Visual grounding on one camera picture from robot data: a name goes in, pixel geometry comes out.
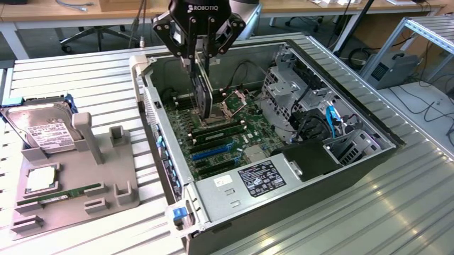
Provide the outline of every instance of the blue pcie slot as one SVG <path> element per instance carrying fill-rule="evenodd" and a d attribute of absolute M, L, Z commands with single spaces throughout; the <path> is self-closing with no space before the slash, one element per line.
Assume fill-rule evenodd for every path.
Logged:
<path fill-rule="evenodd" d="M 230 148 L 232 148 L 232 145 L 233 145 L 233 143 L 229 143 L 229 144 L 226 144 L 226 145 L 218 147 L 217 149 L 213 149 L 213 150 L 201 152 L 201 153 L 198 153 L 198 154 L 194 154 L 194 155 L 192 156 L 192 161 L 196 161 L 196 160 L 208 158 L 208 157 L 210 157 L 210 156 L 213 156 L 213 155 L 216 155 L 216 154 L 220 154 L 220 153 L 224 153 L 224 152 L 229 151 Z"/>

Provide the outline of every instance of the robotiq logo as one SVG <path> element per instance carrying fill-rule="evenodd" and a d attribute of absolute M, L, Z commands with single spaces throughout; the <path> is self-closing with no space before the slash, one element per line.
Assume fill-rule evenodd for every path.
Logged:
<path fill-rule="evenodd" d="M 216 5 L 188 5 L 186 12 L 190 13 L 192 11 L 216 11 L 218 6 Z"/>

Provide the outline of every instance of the chair wheel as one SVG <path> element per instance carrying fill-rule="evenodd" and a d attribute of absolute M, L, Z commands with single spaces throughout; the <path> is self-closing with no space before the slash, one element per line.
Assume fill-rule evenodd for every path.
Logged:
<path fill-rule="evenodd" d="M 71 51 L 70 46 L 67 46 L 67 45 L 62 45 L 61 50 L 66 53 L 69 53 Z"/>

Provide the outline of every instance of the motherboard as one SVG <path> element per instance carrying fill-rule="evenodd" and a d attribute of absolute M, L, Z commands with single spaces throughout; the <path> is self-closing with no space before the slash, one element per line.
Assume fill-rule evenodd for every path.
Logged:
<path fill-rule="evenodd" d="M 260 100 L 253 91 L 225 91 L 213 99 L 209 118 L 204 120 L 188 97 L 165 106 L 194 179 L 201 180 L 258 161 L 281 147 L 274 126 L 262 117 Z"/>

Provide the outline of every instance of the hard drive label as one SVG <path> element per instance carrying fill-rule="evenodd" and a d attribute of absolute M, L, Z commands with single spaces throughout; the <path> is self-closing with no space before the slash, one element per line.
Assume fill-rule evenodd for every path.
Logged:
<path fill-rule="evenodd" d="M 270 160 L 238 170 L 242 183 L 253 198 L 285 185 Z"/>
<path fill-rule="evenodd" d="M 26 127 L 38 147 L 43 150 L 73 145 L 73 140 L 63 123 Z"/>

